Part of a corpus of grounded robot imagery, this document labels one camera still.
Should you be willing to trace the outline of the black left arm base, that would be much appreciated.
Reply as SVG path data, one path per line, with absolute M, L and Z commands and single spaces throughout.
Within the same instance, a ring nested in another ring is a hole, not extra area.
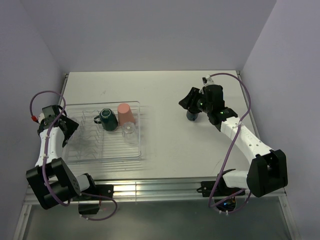
M 78 202 L 78 213 L 81 216 L 92 218 L 102 210 L 102 201 L 111 201 L 113 194 L 114 185 L 112 184 L 94 185 L 72 200 Z

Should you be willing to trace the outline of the dark blue ceramic cup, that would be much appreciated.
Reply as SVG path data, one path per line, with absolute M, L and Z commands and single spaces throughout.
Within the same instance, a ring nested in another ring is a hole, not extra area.
M 197 118 L 198 118 L 198 113 L 192 113 L 192 112 L 190 112 L 190 111 L 187 111 L 186 112 L 186 117 L 187 117 L 187 119 L 189 120 L 189 121 L 191 121 L 191 122 L 194 122 L 194 121 L 196 121 L 197 120 Z

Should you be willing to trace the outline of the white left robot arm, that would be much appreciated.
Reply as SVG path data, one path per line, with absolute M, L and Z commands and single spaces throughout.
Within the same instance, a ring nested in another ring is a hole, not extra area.
M 67 202 L 80 195 L 86 200 L 91 200 L 98 193 L 98 188 L 88 173 L 76 177 L 62 158 L 63 148 L 79 126 L 77 122 L 67 117 L 65 111 L 49 133 L 47 154 L 45 154 L 49 126 L 62 110 L 63 108 L 59 105 L 50 105 L 42 109 L 43 117 L 37 130 L 41 140 L 39 158 L 35 167 L 26 171 L 26 179 L 38 202 L 45 210 L 55 207 L 59 203 L 46 186 L 42 167 L 45 169 L 47 179 L 57 178 L 49 186 L 62 202 Z M 44 156 L 47 156 L 46 164 L 43 164 Z

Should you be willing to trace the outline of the large clear glass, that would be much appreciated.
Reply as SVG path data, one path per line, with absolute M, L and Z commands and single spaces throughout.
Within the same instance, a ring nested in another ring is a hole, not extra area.
M 139 137 L 135 124 L 130 121 L 125 122 L 121 129 L 124 142 L 136 146 L 139 142 Z

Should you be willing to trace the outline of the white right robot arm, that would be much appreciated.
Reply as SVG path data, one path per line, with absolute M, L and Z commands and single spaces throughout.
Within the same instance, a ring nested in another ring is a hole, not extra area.
M 235 141 L 234 144 L 248 160 L 248 171 L 229 169 L 222 172 L 216 183 L 220 194 L 227 195 L 233 189 L 245 189 L 255 197 L 262 197 L 288 185 L 285 153 L 280 149 L 273 150 L 260 141 L 242 123 L 236 112 L 225 105 L 222 86 L 211 84 L 202 89 L 192 87 L 178 104 L 187 111 L 191 121 L 199 113 L 206 113 L 209 122 Z

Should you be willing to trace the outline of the pink plastic tumbler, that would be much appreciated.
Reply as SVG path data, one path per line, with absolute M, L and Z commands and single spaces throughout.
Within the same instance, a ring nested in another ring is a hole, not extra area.
M 117 107 L 117 114 L 118 114 L 118 125 L 121 127 L 128 122 L 131 122 L 133 124 L 136 123 L 132 110 L 127 103 L 121 103 Z

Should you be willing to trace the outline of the dark green ceramic mug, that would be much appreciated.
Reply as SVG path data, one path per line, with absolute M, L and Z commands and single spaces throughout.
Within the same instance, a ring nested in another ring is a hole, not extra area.
M 118 127 L 117 117 L 110 108 L 102 109 L 93 121 L 95 124 L 102 125 L 102 128 L 108 132 L 113 132 Z

